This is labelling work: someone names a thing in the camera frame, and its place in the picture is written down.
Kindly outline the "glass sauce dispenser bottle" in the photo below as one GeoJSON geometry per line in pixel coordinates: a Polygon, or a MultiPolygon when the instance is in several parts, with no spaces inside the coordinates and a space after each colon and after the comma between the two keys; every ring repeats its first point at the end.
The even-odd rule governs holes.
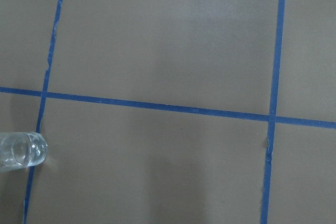
{"type": "Polygon", "coordinates": [[[48,144],[36,132],[1,133],[1,172],[41,164],[48,153],[48,144]]]}

